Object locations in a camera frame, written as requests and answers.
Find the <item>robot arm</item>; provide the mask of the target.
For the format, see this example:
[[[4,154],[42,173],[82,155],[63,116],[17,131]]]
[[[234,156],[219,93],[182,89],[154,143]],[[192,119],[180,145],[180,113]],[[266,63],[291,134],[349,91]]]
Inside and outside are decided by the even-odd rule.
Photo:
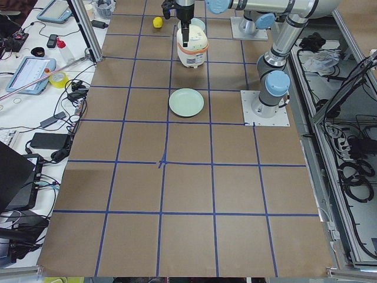
[[[227,9],[237,11],[274,12],[288,14],[287,20],[305,24],[310,18],[320,18],[331,13],[339,5],[339,1],[206,1],[210,12],[221,14]],[[292,49],[302,27],[284,23],[280,34],[273,43],[273,49],[285,54]]]
[[[290,77],[284,71],[287,57],[307,21],[307,18],[297,14],[289,14],[279,28],[270,50],[258,59],[261,90],[252,102],[252,110],[256,115],[269,119],[277,113],[279,103],[290,87]]]

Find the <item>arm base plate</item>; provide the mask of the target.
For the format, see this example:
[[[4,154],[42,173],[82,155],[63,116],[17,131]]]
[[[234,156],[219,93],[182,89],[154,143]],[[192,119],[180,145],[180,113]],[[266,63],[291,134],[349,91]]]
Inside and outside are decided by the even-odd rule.
[[[234,40],[267,41],[265,29],[257,29],[253,21],[243,17],[231,17],[232,36]]]
[[[245,126],[289,127],[284,99],[277,106],[266,106],[259,100],[260,91],[240,92]]]

